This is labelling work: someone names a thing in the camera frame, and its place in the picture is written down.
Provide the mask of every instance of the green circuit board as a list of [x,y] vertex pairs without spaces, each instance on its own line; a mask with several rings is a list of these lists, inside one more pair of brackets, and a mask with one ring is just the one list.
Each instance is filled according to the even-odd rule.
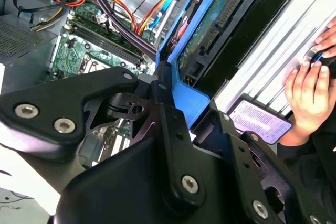
[[[95,4],[92,3],[85,3],[83,5],[80,5],[76,8],[76,15],[80,16],[82,19],[86,19],[86,21],[88,21],[87,23],[87,27],[90,28],[92,31],[96,31],[99,34],[105,34],[106,30],[102,27],[97,27],[95,26],[95,24],[92,22],[92,17],[94,17],[97,13],[100,12],[100,9],[98,6],[96,6]],[[121,20],[124,25],[126,25],[128,28],[131,27],[131,23],[129,22],[128,19],[122,19]],[[144,38],[145,40],[154,43],[155,42],[155,38],[153,36],[153,34],[151,34],[151,31],[149,30],[145,30],[142,34],[142,38]]]
[[[51,75],[52,79],[74,77],[111,66],[125,67],[136,76],[141,73],[153,74],[154,72],[155,64],[153,62],[144,61],[143,64],[136,66],[65,30],[58,39],[58,49],[50,70],[51,73],[54,73]],[[94,69],[86,71],[85,56],[89,56],[90,61],[94,62]]]
[[191,61],[191,55],[195,52],[198,46],[203,42],[204,37],[211,29],[214,21],[218,19],[219,14],[226,8],[228,0],[214,0],[211,7],[204,16],[202,22],[197,27],[195,33],[190,38],[187,46],[184,48],[178,57],[178,67],[180,70],[188,66]]
[[76,29],[63,29],[49,69],[48,81],[74,77],[79,74],[122,66],[135,75],[153,74],[155,63],[143,59],[143,53],[124,39],[118,31],[107,29],[94,19],[99,8],[85,3],[68,18]]

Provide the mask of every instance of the blue cable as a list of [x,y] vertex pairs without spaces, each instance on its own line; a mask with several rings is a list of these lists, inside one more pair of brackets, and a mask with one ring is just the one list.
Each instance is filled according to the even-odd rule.
[[[173,0],[166,0],[161,8],[161,13],[162,15],[167,11],[168,7],[170,6],[170,4],[172,3]],[[153,23],[149,24],[148,27],[150,29],[152,29],[153,27],[155,27],[159,21],[160,21],[161,17],[157,16],[156,19],[154,20]]]

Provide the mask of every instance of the black sleeve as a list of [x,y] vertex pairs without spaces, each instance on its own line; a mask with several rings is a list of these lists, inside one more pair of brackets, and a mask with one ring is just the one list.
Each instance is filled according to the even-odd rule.
[[336,219],[336,193],[322,166],[312,137],[301,146],[287,147],[278,144],[278,156],[299,177],[320,205]]

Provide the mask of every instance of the cable bundle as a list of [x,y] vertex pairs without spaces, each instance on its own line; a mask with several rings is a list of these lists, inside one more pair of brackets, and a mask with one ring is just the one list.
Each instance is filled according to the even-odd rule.
[[115,15],[114,11],[112,10],[110,4],[107,0],[96,0],[97,4],[101,8],[101,10],[109,17],[112,25],[120,32],[120,34],[128,40],[130,43],[138,47],[142,52],[144,52],[148,57],[152,60],[155,60],[156,50],[155,48],[146,40],[141,38],[135,32],[128,29]]

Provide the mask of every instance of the ventilation grille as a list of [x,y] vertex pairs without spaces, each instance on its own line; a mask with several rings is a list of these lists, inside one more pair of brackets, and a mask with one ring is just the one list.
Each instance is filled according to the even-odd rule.
[[11,58],[20,52],[24,53],[41,41],[34,33],[0,19],[0,58]]

